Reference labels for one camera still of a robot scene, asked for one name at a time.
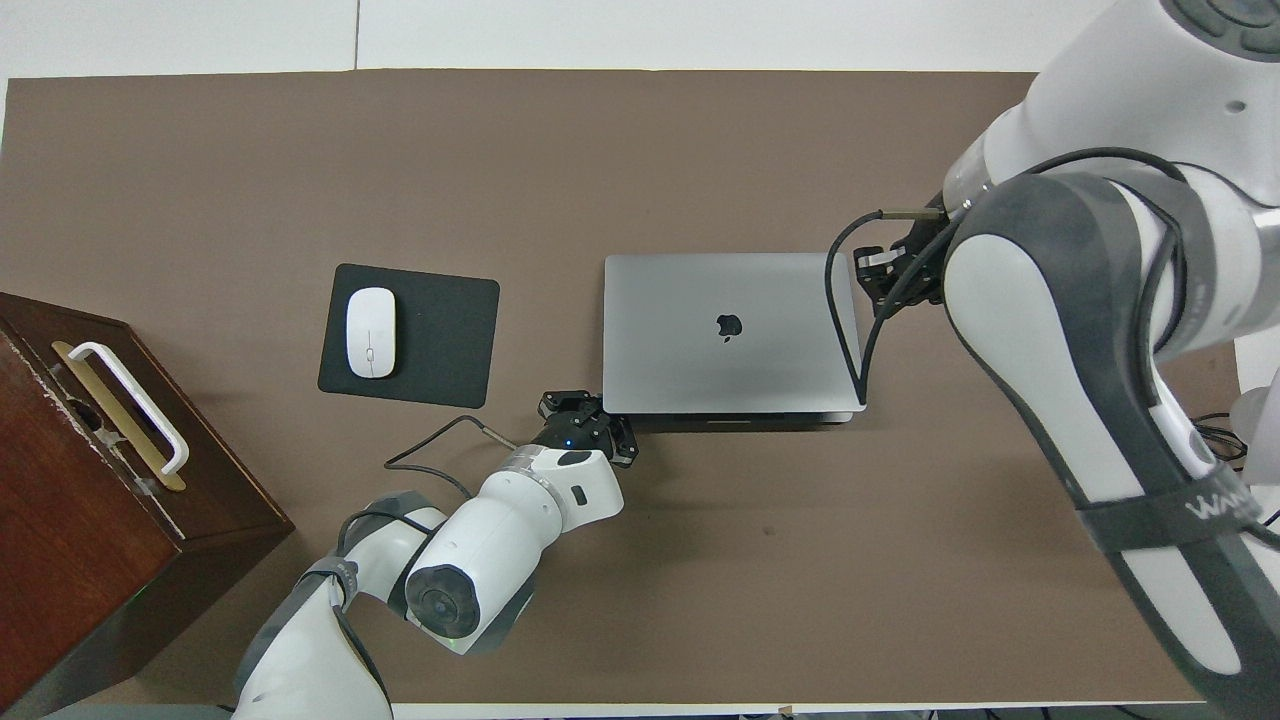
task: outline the apple logo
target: apple logo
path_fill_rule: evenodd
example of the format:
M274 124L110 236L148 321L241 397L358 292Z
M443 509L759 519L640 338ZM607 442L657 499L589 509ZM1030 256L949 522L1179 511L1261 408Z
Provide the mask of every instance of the apple logo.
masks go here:
M742 334L742 320L737 315L721 315L716 318L716 322L721 327L719 336L724 338L724 342Z

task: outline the computer mouse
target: computer mouse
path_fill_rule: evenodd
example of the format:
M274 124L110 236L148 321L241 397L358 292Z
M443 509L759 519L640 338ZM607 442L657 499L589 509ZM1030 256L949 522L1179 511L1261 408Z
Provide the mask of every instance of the computer mouse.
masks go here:
M385 378L396 369L396 295L385 287L351 293L347 364L362 378Z

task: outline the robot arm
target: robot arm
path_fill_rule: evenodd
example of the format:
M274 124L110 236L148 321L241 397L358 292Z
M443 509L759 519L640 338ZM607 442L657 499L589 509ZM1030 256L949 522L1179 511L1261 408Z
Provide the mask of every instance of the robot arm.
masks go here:
M343 527L259 630L236 676L241 719L392 717L346 611L357 593L458 655L495 648L525 610L543 551L622 510L612 464L636 455L622 418L586 392L547 393L547 425L447 518L416 492L381 497Z
M1280 708L1277 538L1156 360L1277 320L1272 32L1267 3L1119 3L960 158L937 199L950 223L859 258L891 287L954 233L927 273L941 284L902 278L906 304L945 300L1152 632L1234 717ZM1176 165L1106 159L1144 152Z

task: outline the black cable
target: black cable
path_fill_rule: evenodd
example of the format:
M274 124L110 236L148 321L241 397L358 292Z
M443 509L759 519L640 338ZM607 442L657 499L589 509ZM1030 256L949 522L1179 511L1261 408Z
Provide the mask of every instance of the black cable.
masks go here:
M1187 182L1187 176L1183 174L1183 172L1174 163L1164 158L1160 158L1158 155L1152 155L1151 152L1143 152L1142 150L1133 150L1130 147L1091 147L1085 150L1066 152L1056 158L1044 160L1043 163L1032 165L1025 170L1025 174L1039 174L1051 170L1053 168L1068 165L1070 163L1078 163L1080 160L1091 160L1091 159L1103 159L1103 158L1116 158L1121 160L1133 160L1135 163L1142 163L1144 165L1160 170L1165 176L1178 182L1181 183ZM1158 404L1158 397L1155 389L1155 379L1151 377L1152 370L1149 363L1146 359L1147 338L1149 337L1151 332L1151 314L1155 306L1156 290L1160 284L1160 277L1164 275L1162 268L1165 266L1165 264L1172 261L1174 286L1175 286L1174 318L1180 315L1181 307L1185 302L1187 263L1185 263L1185 256L1183 254L1181 225L1179 225L1178 220L1175 220L1172 215L1166 213L1162 208L1160 208L1143 195L1138 193L1137 191L1133 191L1133 188L1129 190L1134 192L1134 195L1137 195L1139 200L1142 200L1142 202L1151 210L1153 215L1156 215L1157 218L1161 219L1161 222L1165 223L1166 228L1165 236L1161 238L1160 246L1156 250L1156 258L1152 263L1152 272L1148 273L1147 279L1143 283L1142 290L1139 291L1138 315L1135 318L1135 328L1134 328L1134 333L1135 336L1138 336L1139 340L1137 351L1137 354L1140 355L1140 359L1137 360L1139 378L1143 378L1144 380L1143 386L1149 396L1148 401L1156 405ZM915 275L920 273L924 265L929 260L932 260L934 255L937 255L941 250L945 250L951 245L951 240L955 237L955 233L959 229L959 218L952 218L951 222L941 232L938 232L937 237L931 240L929 243L925 245L923 250L920 250L920 254L916 255L915 260L913 260L911 264L908 265L906 269L902 270L899 278L893 282L893 286L890 288L888 293L883 297L883 302L876 311L876 318L872 323L870 332L867 333L867 343L863 351L861 369L859 372L855 370L854 368L852 354L849 350L849 340L845 336L845 328L840 322L840 314L836 310L836 297L832 290L831 275L832 275L832 268L835 266L836 261L836 254L840 252L840 246L844 245L844 242L849 238L849 236L851 236L858 228L865 225L867 223L883 219L883 217L884 213L882 210L874 210L849 223L849 225L846 225L845 229L842 229L840 234L836 236L835 242L831 243L831 250L827 251L826 272L823 273L823 283L827 293L827 309L831 313L831 322L836 328L836 337L840 341L840 351L845 359L845 366L849 369L850 379L854 383L854 392L858 395L858 401L863 405L867 404L868 386L870 383L872 354L876 350L876 341L879 337L881 327L884 324L884 320L895 313L895 309L901 305L902 296L906 293L906 290L910 286L911 281L915 279ZM1165 331L1161 333L1161 337L1156 342L1157 348L1164 346L1165 342L1169 341L1169 336L1172 334L1172 329L1175 325L1176 323L1170 322L1165 327Z
M1142 163L1143 165L1151 165L1180 183L1187 182L1187 176L1183 174L1183 172L1174 163L1170 163L1158 155L1152 155L1151 152L1143 152L1142 150L1134 150L1132 147L1087 147L1084 150L1074 150L1032 165L1025 172L1034 176L1070 163L1103 158L1119 158L1121 160L1133 160L1135 163Z
M1146 715L1138 715L1137 712L1126 708L1123 705L1112 705L1111 707L1119 710L1120 712L1124 712L1129 717L1134 717L1135 720L1155 720L1155 717L1147 717Z
M1262 523L1254 523L1244 528L1244 532L1249 536L1253 536L1254 539L1267 546L1268 548L1280 552L1280 534L1276 534Z
M436 478L442 478L442 479L447 480L449 484L452 484L458 492L462 493L462 497L465 497L467 500L471 500L472 497L475 497L474 495L471 495L471 491L468 491L466 488L466 486L463 486L462 483L460 483L453 475L449 475L444 470L438 470L435 468L428 468L426 465L398 464L401 460L408 457L410 455L413 455L419 450L422 450L424 447L426 447L428 445L430 445L433 441L435 441L435 438L438 438L438 437L443 436L444 433L449 432L449 429L452 429L454 425L457 425L458 423L462 423L462 421L468 421L468 423L474 424L475 427L480 428L480 432L483 432L484 434L486 434L486 436L492 437L493 439L500 442L502 445L507 446L509 450L515 450L516 448L515 443L512 443L507 438L499 436L498 433L493 432L488 425L485 425L484 423L481 423L476 418L474 418L471 415L458 415L457 418L454 418L454 419L449 420L448 423L445 423L444 427L442 427L440 429L438 429L434 433L431 433L430 436L428 436L426 439L419 442L413 447L411 447L411 448L406 450L404 452L401 452L399 455L397 455L397 456L392 457L390 460L383 462L383 468L385 468L388 470L413 470L416 473L426 473L429 475L435 475Z
M1192 427L1210 445L1213 456L1224 462L1243 460L1249 454L1249 446L1240 439L1240 436L1226 428L1208 424L1208 420L1229 419L1230 416L1229 413L1210 413L1192 418Z
M867 380L854 368L854 357L849 351L849 338L845 337L845 327L844 323L840 322L840 313L836 310L836 293L831 287L831 273L836 266L836 255L840 252L840 246L849 240L849 236L854 234L854 231L867 223L879 220L883 217L883 211L874 210L849 223L845 229L840 231L840 234L836 236L836 241L831 243L831 250L827 251L827 264L824 265L822 273L823 287L827 292L827 310L831 313L831 323L836 327L836 340L840 342L840 352L845 357L845 366L849 368L849 377L854 382L854 392L858 393L858 402L861 405L867 405ZM868 355L870 355L870 352L864 354L863 359L865 360Z
M831 311L831 322L836 327L836 337L840 341L840 351L845 357L845 366L849 368L849 377L854 382L854 391L858 393L858 401L863 405L867 404L867 389L869 384L869 377L872 372L872 355L876 352L876 341L879 338L881 328L884 325L884 320L893 314L895 309L901 305L902 296L906 295L906 288L910 286L915 275L920 274L924 265L933 259L938 251L945 250L950 245L951 238L955 237L956 229L959 228L957 222L951 222L929 241L928 245L920 250L920 254L915 256L910 265L902 270L902 274L893 281L893 287L890 288L888 293L884 296L883 302L876 310L876 319L872 322L872 329L867 333L867 343L863 350L863 363L861 370L854 369L852 354L849 351L849 341L845 337L845 329L840 322L840 313L836 311L836 296L831 284L831 270L836 261L836 254L840 251L840 246L854 233L858 228L870 223L873 220L879 220L883 218L883 211L874 210L858 218L852 223L849 223L838 236L836 241L831 243L831 250L827 251L827 266L826 273L823 273L823 282L827 291L827 309Z
M415 530L422 533L424 536L426 536L429 538L435 534L435 530L433 530L431 528L428 528L426 525L424 525L424 524L413 520L412 518L410 518L407 515L402 515L399 512L389 512L387 510L369 510L366 507L365 510L361 510L358 512L353 512L349 518L347 518L346 520L343 520L342 528L338 530L338 548L334 550L334 552L333 552L334 555L342 557L342 556L346 556L348 552L351 552L351 548L347 547L347 532L349 532L351 530L351 525L356 520L360 520L361 518L390 518L392 520L399 520L401 523L404 523L410 528L413 528Z

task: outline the drawer handle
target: drawer handle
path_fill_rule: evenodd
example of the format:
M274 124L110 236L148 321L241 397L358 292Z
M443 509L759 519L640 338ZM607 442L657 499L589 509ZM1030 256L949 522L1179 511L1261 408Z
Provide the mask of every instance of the drawer handle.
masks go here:
M169 461L165 462L164 468L161 468L160 471L165 475L177 473L178 468L186 465L187 457L191 456L191 450L187 447L187 441L184 441L182 436L178 434L178 428L174 428L173 423L169 421L169 418L165 418L164 413L161 413L160 409L156 407L156 404L151 401L151 396L147 395L147 391L142 389L142 386L138 384L138 380L133 378L133 373L129 373L128 368L125 368L124 364L120 363L120 359L115 356L115 352L111 352L110 347L100 342L82 342L77 345L67 355L72 360L84 360L91 354L97 354L97 356L102 359L102 363L106 365L109 370L111 370L111 374L115 375L115 379L120 380L120 384L124 386L124 389L127 389L129 395L133 397L134 402L138 404L138 407L141 407L142 411L146 413L147 418L151 419L151 423L160 430L160 434L163 434L164 438L169 441L169 445L173 447L173 457L170 457Z

